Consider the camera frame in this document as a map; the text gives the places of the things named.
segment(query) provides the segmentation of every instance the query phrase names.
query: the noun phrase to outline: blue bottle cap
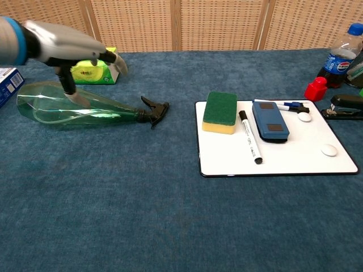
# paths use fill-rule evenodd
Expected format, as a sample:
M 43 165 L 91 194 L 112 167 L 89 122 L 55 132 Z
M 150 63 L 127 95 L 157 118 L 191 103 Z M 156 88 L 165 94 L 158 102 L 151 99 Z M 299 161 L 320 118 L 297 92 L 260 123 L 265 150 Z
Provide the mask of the blue bottle cap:
M 363 34 L 363 24 L 352 24 L 348 30 L 348 33 L 354 36 L 361 36 Z

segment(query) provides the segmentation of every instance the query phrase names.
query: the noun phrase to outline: stapler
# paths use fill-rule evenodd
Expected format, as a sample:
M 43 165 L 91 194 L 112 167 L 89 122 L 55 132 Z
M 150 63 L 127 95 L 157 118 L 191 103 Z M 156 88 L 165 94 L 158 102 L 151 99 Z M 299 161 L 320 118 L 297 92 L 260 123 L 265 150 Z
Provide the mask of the stapler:
M 363 120 L 363 97 L 358 95 L 335 95 L 329 109 L 321 111 L 325 119 Z

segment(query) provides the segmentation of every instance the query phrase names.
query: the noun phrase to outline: white board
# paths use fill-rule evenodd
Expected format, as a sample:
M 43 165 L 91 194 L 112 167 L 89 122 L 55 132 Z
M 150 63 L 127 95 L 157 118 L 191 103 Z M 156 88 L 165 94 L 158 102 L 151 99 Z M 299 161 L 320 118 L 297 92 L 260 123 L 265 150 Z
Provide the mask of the white board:
M 290 131 L 285 143 L 268 143 L 258 133 L 252 101 L 238 101 L 236 128 L 232 135 L 202 130 L 206 101 L 195 104 L 200 173 L 205 177 L 253 176 L 253 175 L 329 175 L 357 174 L 358 167 L 326 123 L 315 104 L 309 100 L 299 101 L 310 109 L 312 120 L 302 122 L 295 112 L 281 110 Z M 248 121 L 263 158 L 256 164 L 248 149 L 242 129 L 239 111 L 246 111 Z M 324 144 L 333 145 L 337 155 L 322 153 Z

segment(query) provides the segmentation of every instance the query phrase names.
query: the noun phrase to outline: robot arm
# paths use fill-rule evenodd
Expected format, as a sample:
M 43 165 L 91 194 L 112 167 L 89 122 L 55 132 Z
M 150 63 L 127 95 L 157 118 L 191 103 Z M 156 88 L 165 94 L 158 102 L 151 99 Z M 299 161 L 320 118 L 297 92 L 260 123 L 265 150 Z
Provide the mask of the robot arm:
M 77 93 L 70 69 L 79 61 L 112 63 L 127 74 L 124 60 L 108 51 L 94 38 L 64 25 L 28 20 L 21 25 L 14 19 L 0 17 L 0 65 L 24 65 L 34 58 L 54 67 L 65 94 L 77 103 Z

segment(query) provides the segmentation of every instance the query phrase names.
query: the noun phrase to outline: pepsi bottle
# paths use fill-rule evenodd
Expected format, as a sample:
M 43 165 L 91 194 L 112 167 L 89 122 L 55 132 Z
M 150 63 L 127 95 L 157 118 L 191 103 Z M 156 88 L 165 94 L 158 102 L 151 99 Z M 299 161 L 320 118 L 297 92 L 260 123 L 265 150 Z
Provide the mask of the pepsi bottle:
M 337 39 L 330 54 L 318 73 L 327 79 L 328 88 L 339 88 L 344 82 L 349 65 L 362 50 L 363 24 L 352 24 L 348 32 Z

